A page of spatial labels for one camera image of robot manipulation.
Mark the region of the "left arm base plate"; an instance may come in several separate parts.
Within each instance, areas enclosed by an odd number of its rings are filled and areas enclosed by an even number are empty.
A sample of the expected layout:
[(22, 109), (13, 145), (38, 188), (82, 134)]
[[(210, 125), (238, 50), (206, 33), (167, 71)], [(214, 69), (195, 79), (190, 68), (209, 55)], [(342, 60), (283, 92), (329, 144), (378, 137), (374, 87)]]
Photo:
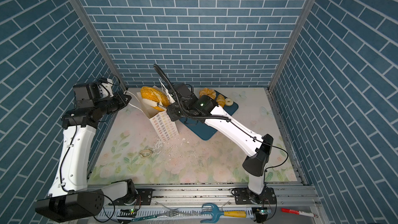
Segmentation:
[(126, 196), (114, 201), (116, 206), (149, 206), (152, 201), (153, 189), (137, 189), (134, 195)]

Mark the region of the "small white donut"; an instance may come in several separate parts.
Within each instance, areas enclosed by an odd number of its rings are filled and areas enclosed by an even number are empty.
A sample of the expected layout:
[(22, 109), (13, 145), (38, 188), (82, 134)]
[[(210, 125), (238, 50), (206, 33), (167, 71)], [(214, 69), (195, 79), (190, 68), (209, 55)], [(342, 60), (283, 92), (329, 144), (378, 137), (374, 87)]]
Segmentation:
[(225, 99), (225, 106), (232, 106), (233, 104), (234, 104), (234, 101), (231, 98)]

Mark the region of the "large oval seeded bread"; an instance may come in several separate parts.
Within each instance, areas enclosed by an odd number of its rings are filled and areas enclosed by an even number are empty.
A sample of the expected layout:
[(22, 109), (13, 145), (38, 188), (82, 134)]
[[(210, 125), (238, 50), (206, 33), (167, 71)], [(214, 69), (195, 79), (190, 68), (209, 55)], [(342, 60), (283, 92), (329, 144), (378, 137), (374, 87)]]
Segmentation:
[(170, 101), (168, 97), (166, 96), (165, 93), (162, 91), (156, 89), (156, 88), (151, 88), (151, 87), (142, 87), (141, 88), (141, 97), (142, 99), (150, 99), (159, 103), (162, 103), (163, 107), (156, 107), (156, 109), (159, 112), (162, 112), (167, 109), (168, 106), (170, 106)]

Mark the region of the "croissant bread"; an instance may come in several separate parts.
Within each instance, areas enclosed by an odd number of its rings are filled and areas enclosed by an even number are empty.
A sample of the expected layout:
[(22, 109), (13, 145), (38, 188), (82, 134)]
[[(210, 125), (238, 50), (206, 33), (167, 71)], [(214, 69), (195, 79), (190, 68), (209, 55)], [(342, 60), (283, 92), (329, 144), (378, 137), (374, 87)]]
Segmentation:
[(226, 99), (222, 94), (218, 94), (218, 96), (216, 98), (216, 102), (218, 103), (219, 106), (224, 108), (224, 106), (226, 104)]

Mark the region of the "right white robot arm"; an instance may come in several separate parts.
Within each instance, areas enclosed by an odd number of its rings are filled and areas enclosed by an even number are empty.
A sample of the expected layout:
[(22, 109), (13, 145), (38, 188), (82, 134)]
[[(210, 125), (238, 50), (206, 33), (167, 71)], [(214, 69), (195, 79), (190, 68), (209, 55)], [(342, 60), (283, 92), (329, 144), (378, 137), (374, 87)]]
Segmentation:
[(245, 152), (242, 164), (249, 175), (249, 184), (244, 199), (254, 204), (264, 204), (271, 189), (266, 187), (265, 173), (271, 156), (273, 137), (261, 136), (245, 127), (225, 110), (231, 103), (221, 93), (205, 88), (195, 95), (193, 87), (185, 84), (170, 84), (163, 90), (154, 87), (142, 87), (142, 102), (156, 110), (167, 113), (171, 121), (182, 118), (201, 122), (221, 132)]

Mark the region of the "large round twisted bread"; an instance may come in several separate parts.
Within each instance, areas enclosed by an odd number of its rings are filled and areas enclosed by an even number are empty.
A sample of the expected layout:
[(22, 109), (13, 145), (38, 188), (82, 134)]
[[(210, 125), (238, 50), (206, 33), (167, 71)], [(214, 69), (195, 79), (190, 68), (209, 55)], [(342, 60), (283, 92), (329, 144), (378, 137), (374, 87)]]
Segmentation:
[(217, 96), (215, 90), (209, 89), (209, 88), (204, 88), (204, 89), (200, 90), (199, 95), (200, 95), (200, 97), (202, 97), (203, 95), (207, 95), (213, 100), (215, 100), (216, 96)]

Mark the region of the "white printed paper bag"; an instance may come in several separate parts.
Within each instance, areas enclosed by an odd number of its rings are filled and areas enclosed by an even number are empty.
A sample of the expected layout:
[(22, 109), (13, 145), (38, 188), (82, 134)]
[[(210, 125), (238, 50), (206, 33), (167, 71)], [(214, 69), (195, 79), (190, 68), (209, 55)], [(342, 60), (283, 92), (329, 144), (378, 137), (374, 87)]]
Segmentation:
[[(162, 83), (161, 83), (161, 88), (158, 88), (157, 86), (152, 86), (152, 87), (165, 93), (169, 99), (166, 88)], [(145, 117), (149, 120), (149, 122), (153, 126), (153, 129), (157, 133), (158, 138), (161, 141), (166, 142), (179, 135), (175, 122), (171, 121), (166, 110), (159, 112), (156, 109), (142, 102), (141, 89), (139, 89), (139, 91), (136, 93), (133, 93), (128, 90), (125, 91), (124, 93), (130, 95), (133, 100), (136, 100), (138, 102), (138, 106), (134, 105), (133, 103), (130, 103), (129, 105), (140, 110), (145, 115)]]

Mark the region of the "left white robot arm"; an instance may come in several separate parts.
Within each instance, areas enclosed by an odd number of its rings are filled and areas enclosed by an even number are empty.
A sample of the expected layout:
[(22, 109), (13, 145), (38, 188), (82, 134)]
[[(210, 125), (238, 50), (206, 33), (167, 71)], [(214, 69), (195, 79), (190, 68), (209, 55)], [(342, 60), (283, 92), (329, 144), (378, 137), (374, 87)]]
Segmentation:
[(76, 106), (62, 117), (63, 147), (58, 171), (47, 196), (36, 202), (36, 213), (64, 223), (98, 215), (106, 204), (133, 204), (137, 191), (124, 180), (94, 191), (87, 190), (88, 159), (99, 120), (126, 107), (131, 96), (109, 90), (75, 90)]

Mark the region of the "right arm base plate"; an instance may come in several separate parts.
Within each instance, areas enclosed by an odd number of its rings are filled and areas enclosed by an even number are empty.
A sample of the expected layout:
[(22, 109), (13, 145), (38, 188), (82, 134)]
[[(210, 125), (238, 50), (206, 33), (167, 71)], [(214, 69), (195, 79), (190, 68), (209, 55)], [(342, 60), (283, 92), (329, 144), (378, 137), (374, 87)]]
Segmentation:
[(268, 205), (277, 203), (274, 189), (269, 187), (264, 187), (259, 195), (249, 190), (249, 188), (233, 188), (231, 194), (237, 205)]

